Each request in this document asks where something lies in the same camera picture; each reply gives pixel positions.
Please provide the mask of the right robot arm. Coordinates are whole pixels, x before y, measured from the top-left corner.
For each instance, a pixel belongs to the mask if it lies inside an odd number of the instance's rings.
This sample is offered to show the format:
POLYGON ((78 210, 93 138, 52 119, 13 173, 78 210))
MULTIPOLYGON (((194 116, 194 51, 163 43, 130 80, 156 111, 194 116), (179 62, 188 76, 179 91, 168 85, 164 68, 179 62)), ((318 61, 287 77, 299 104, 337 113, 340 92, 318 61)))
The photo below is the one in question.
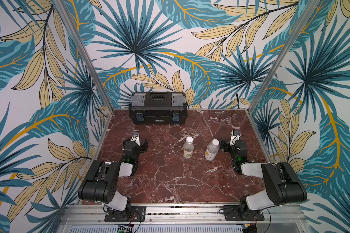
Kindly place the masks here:
POLYGON ((241 213, 257 212, 287 203, 307 200, 307 191, 288 162, 256 163, 248 161, 248 148, 243 140, 232 145, 221 141, 221 150, 231 156, 233 170, 239 175, 263 179, 264 190, 240 199, 241 213))

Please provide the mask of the small clear bottle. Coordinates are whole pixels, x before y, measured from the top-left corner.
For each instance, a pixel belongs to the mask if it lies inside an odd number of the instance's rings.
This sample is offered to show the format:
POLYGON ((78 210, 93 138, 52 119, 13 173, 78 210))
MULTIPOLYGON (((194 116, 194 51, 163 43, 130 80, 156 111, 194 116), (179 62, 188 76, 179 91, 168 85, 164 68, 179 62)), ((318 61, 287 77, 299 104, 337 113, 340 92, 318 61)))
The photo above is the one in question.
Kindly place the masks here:
POLYGON ((194 144, 193 143, 187 143, 185 141, 184 145, 183 145, 183 157, 184 158, 191 158, 193 155, 193 151, 194 151, 194 144))

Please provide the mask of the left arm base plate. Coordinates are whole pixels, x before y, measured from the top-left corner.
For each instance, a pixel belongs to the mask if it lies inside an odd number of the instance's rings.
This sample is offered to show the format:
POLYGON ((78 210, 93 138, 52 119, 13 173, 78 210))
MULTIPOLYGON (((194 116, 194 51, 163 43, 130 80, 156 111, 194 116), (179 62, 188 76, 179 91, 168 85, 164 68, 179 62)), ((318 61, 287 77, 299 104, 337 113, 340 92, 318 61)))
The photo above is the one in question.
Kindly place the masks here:
POLYGON ((105 222, 144 222, 146 206, 131 206, 124 211, 106 210, 105 222))

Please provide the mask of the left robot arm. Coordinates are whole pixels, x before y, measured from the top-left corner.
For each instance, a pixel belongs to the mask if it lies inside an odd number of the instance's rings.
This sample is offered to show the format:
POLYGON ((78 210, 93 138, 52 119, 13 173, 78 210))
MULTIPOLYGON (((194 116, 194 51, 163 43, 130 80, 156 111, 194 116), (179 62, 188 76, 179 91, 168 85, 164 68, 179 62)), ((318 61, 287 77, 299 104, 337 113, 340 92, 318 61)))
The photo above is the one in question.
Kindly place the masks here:
POLYGON ((133 137, 123 141, 123 155, 119 161, 93 161, 78 189, 78 198, 101 203, 113 211, 130 211, 129 198, 117 190, 118 179, 133 176, 139 166, 140 154, 147 150, 147 140, 141 145, 133 137))

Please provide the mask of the large white label bottle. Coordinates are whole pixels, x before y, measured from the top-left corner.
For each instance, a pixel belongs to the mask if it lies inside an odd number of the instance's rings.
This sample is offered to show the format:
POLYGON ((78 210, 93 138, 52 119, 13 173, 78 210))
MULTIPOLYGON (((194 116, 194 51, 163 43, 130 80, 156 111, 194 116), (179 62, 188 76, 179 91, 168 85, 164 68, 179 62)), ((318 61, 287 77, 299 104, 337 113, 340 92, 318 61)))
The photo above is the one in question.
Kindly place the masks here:
POLYGON ((214 160, 219 151, 219 148, 220 146, 214 146, 212 142, 210 142, 205 150, 205 154, 204 154, 205 159, 207 159, 208 161, 214 160))

